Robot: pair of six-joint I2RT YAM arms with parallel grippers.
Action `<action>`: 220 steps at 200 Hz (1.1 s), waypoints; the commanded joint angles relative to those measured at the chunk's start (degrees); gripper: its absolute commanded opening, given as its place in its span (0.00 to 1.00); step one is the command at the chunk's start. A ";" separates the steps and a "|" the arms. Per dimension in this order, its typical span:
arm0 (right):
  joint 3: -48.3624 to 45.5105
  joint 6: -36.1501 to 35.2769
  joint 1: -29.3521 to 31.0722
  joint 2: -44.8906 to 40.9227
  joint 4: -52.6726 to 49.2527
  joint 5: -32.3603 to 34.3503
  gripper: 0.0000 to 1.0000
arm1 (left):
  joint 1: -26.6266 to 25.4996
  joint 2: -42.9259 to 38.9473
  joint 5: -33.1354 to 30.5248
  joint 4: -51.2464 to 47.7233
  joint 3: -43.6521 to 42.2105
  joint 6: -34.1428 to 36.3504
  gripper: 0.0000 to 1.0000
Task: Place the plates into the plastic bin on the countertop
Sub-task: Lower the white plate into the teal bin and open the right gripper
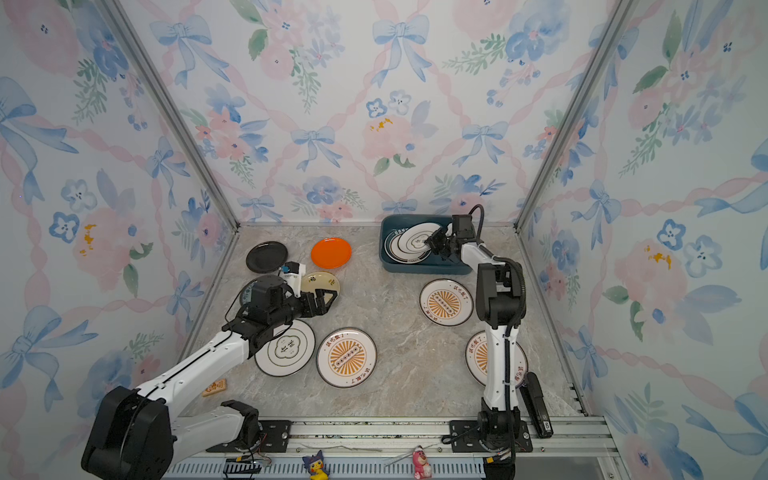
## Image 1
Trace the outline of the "cream yellow small plate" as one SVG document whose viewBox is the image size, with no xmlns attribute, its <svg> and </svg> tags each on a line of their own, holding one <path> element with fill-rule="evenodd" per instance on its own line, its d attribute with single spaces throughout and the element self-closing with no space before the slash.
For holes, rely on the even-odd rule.
<svg viewBox="0 0 768 480">
<path fill-rule="evenodd" d="M 341 286 L 338 278 L 329 272 L 318 271 L 308 273 L 302 278 L 302 292 L 309 292 L 315 289 L 337 290 L 340 294 Z"/>
</svg>

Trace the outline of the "orange round plate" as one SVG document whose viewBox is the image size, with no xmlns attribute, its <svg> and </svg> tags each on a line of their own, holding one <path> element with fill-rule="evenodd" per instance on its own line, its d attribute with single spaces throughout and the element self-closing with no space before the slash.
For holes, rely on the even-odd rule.
<svg viewBox="0 0 768 480">
<path fill-rule="evenodd" d="M 349 262 L 352 256 L 352 247 L 342 238 L 326 238 L 313 246 L 310 256 L 317 267 L 333 270 Z"/>
</svg>

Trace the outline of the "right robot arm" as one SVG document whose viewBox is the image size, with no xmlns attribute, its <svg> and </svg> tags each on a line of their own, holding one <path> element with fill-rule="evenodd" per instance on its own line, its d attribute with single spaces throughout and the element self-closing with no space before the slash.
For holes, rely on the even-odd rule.
<svg viewBox="0 0 768 480">
<path fill-rule="evenodd" d="M 485 436 L 513 434 L 519 422 L 516 390 L 516 347 L 527 313 L 521 265 L 491 253 L 482 243 L 440 228 L 426 240 L 432 253 L 456 259 L 476 273 L 475 309 L 484 323 L 488 352 L 487 380 L 478 414 Z"/>
</svg>

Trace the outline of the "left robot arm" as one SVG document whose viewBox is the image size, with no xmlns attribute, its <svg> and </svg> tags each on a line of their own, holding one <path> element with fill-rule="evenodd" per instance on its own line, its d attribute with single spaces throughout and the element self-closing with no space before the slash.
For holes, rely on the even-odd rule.
<svg viewBox="0 0 768 480">
<path fill-rule="evenodd" d="M 136 388 L 118 386 L 104 396 L 82 469 L 100 479 L 160 479 L 176 463 L 216 445 L 254 452 L 264 438 L 257 408 L 228 400 L 206 414 L 185 417 L 183 411 L 295 320 L 327 314 L 337 297 L 328 289 L 304 292 L 300 279 L 257 278 L 248 302 L 205 346 Z"/>
</svg>

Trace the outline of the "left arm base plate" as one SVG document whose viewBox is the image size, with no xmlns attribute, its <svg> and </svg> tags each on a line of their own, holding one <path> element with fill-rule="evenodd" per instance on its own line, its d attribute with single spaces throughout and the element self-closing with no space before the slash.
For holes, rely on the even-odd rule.
<svg viewBox="0 0 768 480">
<path fill-rule="evenodd" d="M 260 420 L 259 436 L 250 449 L 238 440 L 206 449 L 207 453 L 286 453 L 293 423 L 290 420 Z"/>
</svg>

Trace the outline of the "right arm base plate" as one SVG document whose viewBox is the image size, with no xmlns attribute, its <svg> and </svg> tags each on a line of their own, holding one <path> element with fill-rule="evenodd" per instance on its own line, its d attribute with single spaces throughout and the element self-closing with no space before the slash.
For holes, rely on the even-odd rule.
<svg viewBox="0 0 768 480">
<path fill-rule="evenodd" d="M 449 433 L 442 442 L 449 445 L 454 453 L 482 453 L 489 455 L 500 452 L 503 447 L 511 445 L 509 434 L 490 434 L 482 432 L 477 420 L 451 420 L 448 422 Z M 533 451 L 532 438 L 528 425 L 520 421 L 515 434 L 515 450 L 517 453 Z"/>
</svg>

